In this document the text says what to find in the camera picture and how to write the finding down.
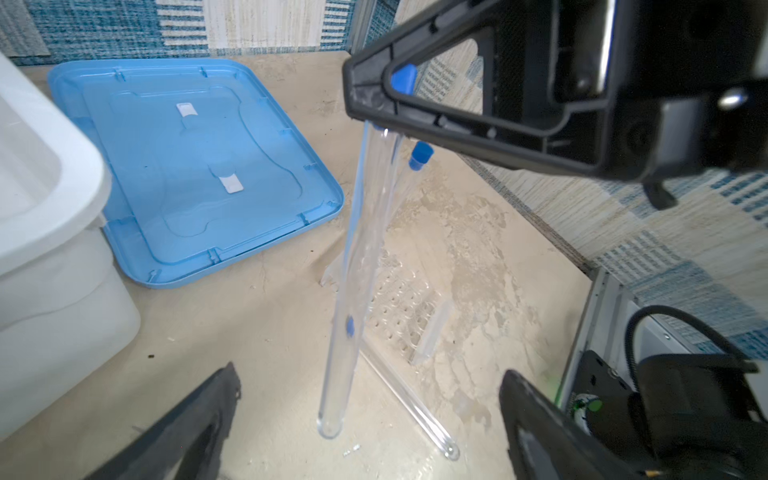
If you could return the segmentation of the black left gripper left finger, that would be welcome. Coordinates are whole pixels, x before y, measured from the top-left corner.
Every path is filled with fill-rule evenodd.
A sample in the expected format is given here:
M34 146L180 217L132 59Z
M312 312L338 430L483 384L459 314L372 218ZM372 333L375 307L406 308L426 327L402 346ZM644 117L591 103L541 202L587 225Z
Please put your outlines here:
M241 381L232 363L216 370L89 479L216 479Z

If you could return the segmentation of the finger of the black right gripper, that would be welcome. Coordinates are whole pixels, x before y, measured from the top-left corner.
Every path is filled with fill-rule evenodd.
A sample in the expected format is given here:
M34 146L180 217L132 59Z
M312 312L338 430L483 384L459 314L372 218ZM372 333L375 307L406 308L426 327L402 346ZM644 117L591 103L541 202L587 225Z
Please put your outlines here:
M614 1L439 1L342 68L346 111L506 169L614 179Z

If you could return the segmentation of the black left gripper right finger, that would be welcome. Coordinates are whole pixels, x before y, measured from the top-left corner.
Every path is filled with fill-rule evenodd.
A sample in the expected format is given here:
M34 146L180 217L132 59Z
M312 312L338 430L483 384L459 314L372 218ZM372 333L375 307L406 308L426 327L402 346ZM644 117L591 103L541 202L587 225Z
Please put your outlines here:
M640 479L515 370L499 389L508 455L518 479Z

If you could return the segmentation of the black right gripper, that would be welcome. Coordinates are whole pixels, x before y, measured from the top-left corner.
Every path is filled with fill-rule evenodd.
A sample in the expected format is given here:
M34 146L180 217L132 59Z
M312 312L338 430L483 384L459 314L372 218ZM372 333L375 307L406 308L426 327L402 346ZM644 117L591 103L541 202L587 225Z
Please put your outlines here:
M763 1L554 1L556 102L601 100L600 179L677 203L669 179L767 168Z

